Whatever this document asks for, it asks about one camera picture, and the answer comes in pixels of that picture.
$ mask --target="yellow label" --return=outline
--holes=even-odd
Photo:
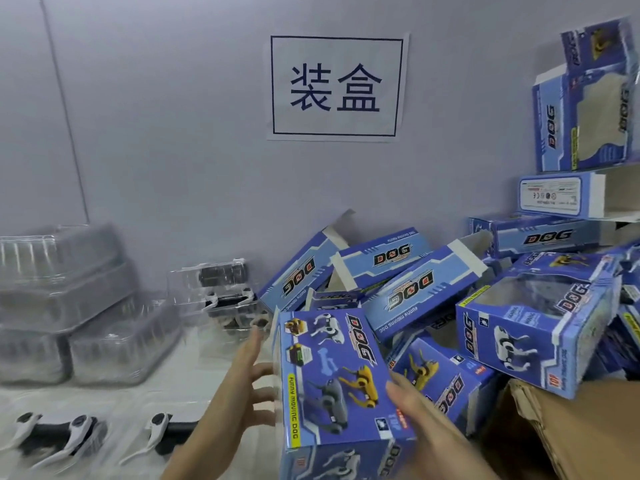
[[[578,128],[571,128],[571,169],[578,170]]]
[[[298,391],[296,377],[293,374],[287,376],[287,388],[289,389],[289,437],[292,448],[300,448],[300,416],[298,414]]]
[[[634,316],[631,313],[623,313],[622,317],[625,319],[625,322],[629,323],[631,330],[634,331],[636,339],[640,341],[640,325],[638,325],[638,322],[636,322]]]
[[[482,288],[480,288],[478,291],[476,291],[475,293],[473,293],[473,295],[468,296],[466,298],[464,298],[464,300],[462,300],[459,305],[460,306],[467,306],[469,303],[471,303],[473,300],[475,300],[478,296],[482,295],[482,293],[484,293],[485,291],[487,291],[489,288],[491,288],[491,286],[487,285],[487,286],[483,286]]]

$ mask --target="hand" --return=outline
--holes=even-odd
[[[462,433],[404,376],[391,372],[391,401],[409,418],[418,441],[410,463],[420,480],[499,480]]]
[[[262,332],[252,329],[187,443],[174,451],[163,480],[216,479],[231,464],[244,430],[258,424],[275,425],[273,411],[253,407],[276,398],[273,387],[253,388],[253,382],[273,374],[272,363],[254,364],[261,339]]]

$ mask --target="chinese text sign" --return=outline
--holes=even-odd
[[[393,140],[407,44],[408,37],[272,36],[268,138]]]

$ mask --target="gray robot dog image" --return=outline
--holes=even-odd
[[[323,468],[328,467],[331,462],[336,459],[344,459],[344,466],[329,468],[329,470],[314,477],[314,480],[320,480],[320,478],[327,476],[334,476],[339,480],[355,480],[358,476],[358,467],[360,466],[360,455],[356,453],[356,450],[345,450],[331,455],[329,459],[324,462]]]
[[[528,357],[529,355],[538,353],[537,349],[521,350],[517,347],[519,340],[528,339],[528,335],[515,338],[509,335],[509,333],[500,326],[493,329],[493,336],[495,338],[495,352],[498,355],[498,359],[502,364],[510,371],[523,372],[531,367],[530,362],[525,362],[524,365],[514,365],[513,359],[515,357]]]
[[[340,323],[338,323],[338,320],[329,313],[323,313],[322,315],[316,316],[314,325],[318,325],[320,320],[324,321],[324,326],[316,329],[311,334],[312,337],[315,337],[318,333],[324,333],[326,335],[318,345],[322,345],[326,340],[332,340],[336,344],[343,344],[344,334],[342,333],[342,330],[340,330]]]
[[[315,397],[304,396],[303,400],[318,409],[324,409],[331,420],[331,424],[322,424],[312,417],[315,425],[329,433],[339,435],[348,425],[347,403],[344,400],[340,382],[335,379],[329,379],[324,386],[318,386],[311,381],[307,381],[307,383],[319,389],[322,392],[322,397],[318,400]]]

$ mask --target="white wall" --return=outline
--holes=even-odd
[[[275,271],[347,207],[360,237],[415,225],[434,245],[513,209],[534,170],[530,87],[558,33],[624,13],[640,33],[640,0],[45,2],[90,217],[116,223],[150,287],[246,250]],[[407,31],[396,143],[266,140],[269,35]]]
[[[85,222],[38,0],[0,0],[0,235]]]

